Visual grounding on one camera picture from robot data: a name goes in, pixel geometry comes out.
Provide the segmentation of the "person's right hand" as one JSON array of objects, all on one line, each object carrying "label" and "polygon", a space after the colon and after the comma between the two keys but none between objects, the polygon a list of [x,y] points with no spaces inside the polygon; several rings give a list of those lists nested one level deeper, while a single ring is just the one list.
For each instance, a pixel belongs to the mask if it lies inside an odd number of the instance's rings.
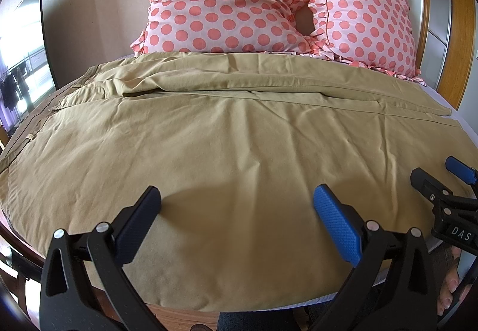
[{"label": "person's right hand", "polygon": [[451,306],[453,301],[453,293],[457,290],[460,284],[460,277],[458,274],[458,262],[462,250],[454,246],[451,247],[451,254],[453,256],[453,263],[448,269],[442,287],[437,298],[437,315],[442,316],[443,312]]}]

